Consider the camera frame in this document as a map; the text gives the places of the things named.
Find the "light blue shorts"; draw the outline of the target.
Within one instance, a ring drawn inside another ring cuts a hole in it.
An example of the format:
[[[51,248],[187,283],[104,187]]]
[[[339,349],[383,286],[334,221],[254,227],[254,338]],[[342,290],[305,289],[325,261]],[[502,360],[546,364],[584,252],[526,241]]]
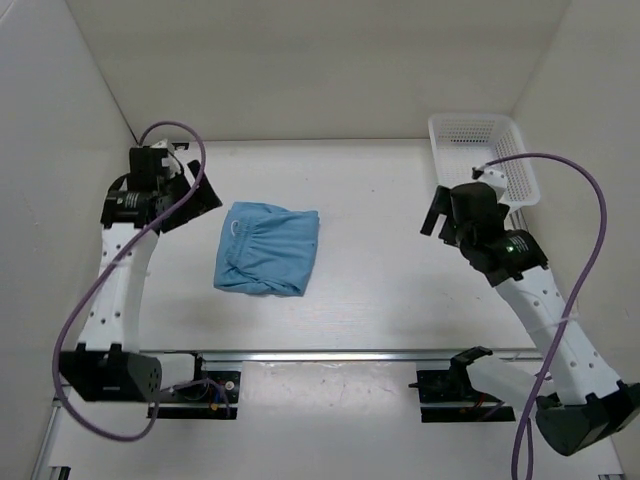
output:
[[[221,230],[213,286],[248,295],[303,296],[316,260],[319,231],[315,210],[234,203]]]

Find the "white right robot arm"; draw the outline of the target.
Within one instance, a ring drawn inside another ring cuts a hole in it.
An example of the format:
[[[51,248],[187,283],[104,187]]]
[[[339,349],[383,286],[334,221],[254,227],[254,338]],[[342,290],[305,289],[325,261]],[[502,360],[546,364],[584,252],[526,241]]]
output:
[[[439,186],[420,230],[439,234],[511,307],[537,350],[551,359],[540,391],[533,376],[498,359],[486,347],[453,356],[449,387],[460,399],[487,393],[531,409],[547,444],[571,456],[605,439],[639,415],[639,385],[626,383],[599,355],[577,321],[564,317],[548,259],[531,234],[504,226],[508,208],[491,186],[472,182]]]

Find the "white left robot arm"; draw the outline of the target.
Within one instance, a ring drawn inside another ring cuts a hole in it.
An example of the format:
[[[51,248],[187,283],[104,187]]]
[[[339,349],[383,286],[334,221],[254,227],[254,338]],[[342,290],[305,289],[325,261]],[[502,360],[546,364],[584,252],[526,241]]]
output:
[[[222,202],[200,162],[182,164],[166,140],[131,148],[129,168],[109,187],[100,218],[101,266],[112,271],[91,297],[76,346],[62,351],[59,370],[87,402],[149,403],[172,385],[198,400],[208,392],[209,375],[191,354],[143,354],[140,308],[160,236]]]

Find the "white plastic mesh basket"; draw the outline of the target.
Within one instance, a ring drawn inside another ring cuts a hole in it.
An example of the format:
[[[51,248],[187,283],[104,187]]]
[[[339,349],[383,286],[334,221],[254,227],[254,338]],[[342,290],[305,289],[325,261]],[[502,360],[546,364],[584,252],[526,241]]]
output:
[[[438,183],[445,187],[469,182],[474,167],[526,152],[517,124],[505,115],[440,113],[429,118],[428,127]],[[512,160],[497,168],[508,180],[503,202],[513,210],[540,201],[529,160]]]

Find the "aluminium front rail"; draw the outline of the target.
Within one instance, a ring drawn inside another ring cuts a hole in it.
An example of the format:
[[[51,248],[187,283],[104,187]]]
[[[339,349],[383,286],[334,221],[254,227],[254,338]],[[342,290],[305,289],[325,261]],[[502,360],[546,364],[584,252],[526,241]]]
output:
[[[217,350],[205,351],[208,362],[428,362],[444,361],[459,349],[347,349],[347,350]]]

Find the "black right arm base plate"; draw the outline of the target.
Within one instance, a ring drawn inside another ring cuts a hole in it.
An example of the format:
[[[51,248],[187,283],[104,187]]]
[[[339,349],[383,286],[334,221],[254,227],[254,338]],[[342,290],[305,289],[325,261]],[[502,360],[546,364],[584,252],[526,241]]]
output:
[[[421,369],[408,387],[418,392],[422,424],[514,422],[510,406],[471,386],[467,368],[493,351],[472,347],[454,355],[447,369]]]

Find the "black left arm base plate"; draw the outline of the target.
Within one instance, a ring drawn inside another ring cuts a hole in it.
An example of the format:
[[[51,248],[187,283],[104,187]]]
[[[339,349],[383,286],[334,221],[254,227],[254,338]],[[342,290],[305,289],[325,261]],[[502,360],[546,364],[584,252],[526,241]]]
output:
[[[159,356],[163,380],[157,418],[236,420],[242,368],[201,352]]]

